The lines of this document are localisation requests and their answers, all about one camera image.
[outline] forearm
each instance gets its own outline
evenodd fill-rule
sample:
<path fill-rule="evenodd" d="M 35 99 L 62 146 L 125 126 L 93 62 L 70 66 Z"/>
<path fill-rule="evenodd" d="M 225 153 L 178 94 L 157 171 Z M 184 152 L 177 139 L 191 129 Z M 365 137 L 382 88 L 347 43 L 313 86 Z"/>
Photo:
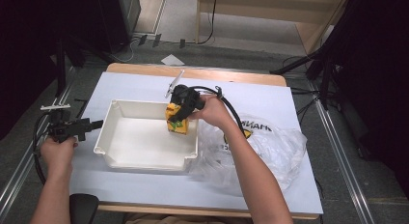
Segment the forearm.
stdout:
<path fill-rule="evenodd" d="M 223 127 L 241 190 L 255 223 L 292 223 L 281 189 L 261 158 L 234 123 Z"/>
<path fill-rule="evenodd" d="M 70 223 L 69 178 L 47 181 L 30 223 Z"/>

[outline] human arm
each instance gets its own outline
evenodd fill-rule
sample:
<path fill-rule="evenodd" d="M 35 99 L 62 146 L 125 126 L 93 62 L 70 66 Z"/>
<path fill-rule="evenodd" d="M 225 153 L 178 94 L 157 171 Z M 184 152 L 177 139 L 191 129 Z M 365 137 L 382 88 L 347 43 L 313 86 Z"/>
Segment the human arm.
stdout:
<path fill-rule="evenodd" d="M 216 96 L 202 96 L 204 109 L 189 119 L 203 119 L 218 126 L 226 135 L 241 190 L 255 223 L 292 223 L 283 193 L 276 178 L 256 154 Z"/>
<path fill-rule="evenodd" d="M 70 223 L 69 179 L 76 139 L 68 138 L 59 144 L 48 137 L 41 146 L 41 156 L 47 164 L 47 181 L 31 219 L 32 224 Z"/>

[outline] white paper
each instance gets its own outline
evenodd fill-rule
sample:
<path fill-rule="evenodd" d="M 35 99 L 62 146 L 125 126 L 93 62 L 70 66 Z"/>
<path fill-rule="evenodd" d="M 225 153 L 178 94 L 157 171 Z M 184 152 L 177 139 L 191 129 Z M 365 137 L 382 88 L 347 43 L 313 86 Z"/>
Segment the white paper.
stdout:
<path fill-rule="evenodd" d="M 168 66 L 184 66 L 184 63 L 172 54 L 162 59 L 161 62 Z"/>

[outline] black curtain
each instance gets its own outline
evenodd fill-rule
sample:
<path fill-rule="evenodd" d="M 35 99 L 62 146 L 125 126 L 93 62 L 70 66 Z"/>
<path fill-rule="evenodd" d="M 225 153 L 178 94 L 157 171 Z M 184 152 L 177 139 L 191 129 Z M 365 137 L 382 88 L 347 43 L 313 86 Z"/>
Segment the black curtain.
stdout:
<path fill-rule="evenodd" d="M 0 139 L 56 77 L 53 5 L 0 0 Z"/>
<path fill-rule="evenodd" d="M 368 128 L 359 141 L 395 171 L 409 197 L 409 0 L 362 0 L 332 59 L 333 72 Z"/>

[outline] wooden table edge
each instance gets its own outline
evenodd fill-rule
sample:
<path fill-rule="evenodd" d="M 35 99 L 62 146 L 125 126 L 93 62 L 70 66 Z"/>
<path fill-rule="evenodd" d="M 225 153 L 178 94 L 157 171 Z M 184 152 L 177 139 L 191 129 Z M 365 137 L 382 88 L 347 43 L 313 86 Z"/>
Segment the wooden table edge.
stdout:
<path fill-rule="evenodd" d="M 270 86 L 283 87 L 286 86 L 286 80 L 280 75 L 238 72 L 230 71 L 229 69 L 189 68 L 160 65 L 131 65 L 113 63 L 108 66 L 108 69 L 106 71 L 176 77 L 180 73 L 180 70 L 185 70 L 183 74 L 183 77 L 185 78 L 252 83 Z"/>
<path fill-rule="evenodd" d="M 99 210 L 121 211 L 121 212 L 142 212 L 161 213 L 171 215 L 201 215 L 201 216 L 224 216 L 224 217 L 251 217 L 247 210 L 227 210 L 208 208 L 187 208 L 176 206 L 153 206 L 145 204 L 115 204 L 101 202 Z M 291 217 L 295 219 L 317 219 L 318 213 L 292 212 Z"/>

